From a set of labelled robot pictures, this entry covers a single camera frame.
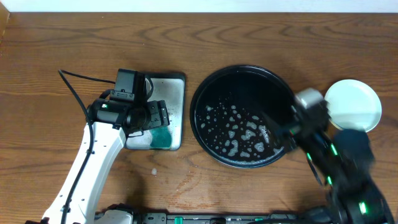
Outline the green scrubbing sponge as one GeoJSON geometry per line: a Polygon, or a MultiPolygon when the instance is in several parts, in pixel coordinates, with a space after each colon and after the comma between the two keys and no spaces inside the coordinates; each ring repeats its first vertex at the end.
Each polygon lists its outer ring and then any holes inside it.
{"type": "Polygon", "coordinates": [[[151,129],[152,141],[150,146],[156,149],[169,149],[172,145],[172,135],[168,127],[151,129]]]}

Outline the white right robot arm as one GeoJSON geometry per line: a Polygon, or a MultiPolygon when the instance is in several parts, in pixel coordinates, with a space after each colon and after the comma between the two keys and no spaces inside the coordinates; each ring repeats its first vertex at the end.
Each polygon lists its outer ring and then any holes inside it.
{"type": "Polygon", "coordinates": [[[300,147],[315,175],[330,186],[328,205],[315,207],[295,219],[267,223],[393,223],[385,197],[374,183],[370,168],[374,154],[364,131],[344,129],[329,138],[326,106],[294,107],[294,118],[281,125],[265,116],[279,142],[300,147]]]}

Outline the mint plate with red stain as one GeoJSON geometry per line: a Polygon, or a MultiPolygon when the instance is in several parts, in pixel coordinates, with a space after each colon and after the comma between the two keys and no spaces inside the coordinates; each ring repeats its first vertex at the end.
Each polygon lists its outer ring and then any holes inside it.
{"type": "Polygon", "coordinates": [[[340,80],[326,92],[330,122],[337,129],[369,132],[380,122],[381,101],[367,84],[353,79],[340,80]]]}

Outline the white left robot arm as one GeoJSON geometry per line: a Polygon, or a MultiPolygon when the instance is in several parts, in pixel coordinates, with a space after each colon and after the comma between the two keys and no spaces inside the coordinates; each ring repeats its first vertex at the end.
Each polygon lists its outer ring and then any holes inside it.
{"type": "Polygon", "coordinates": [[[138,103],[98,98],[85,115],[78,154],[41,223],[94,223],[98,200],[121,149],[149,149],[145,133],[169,125],[163,100],[138,103]]]}

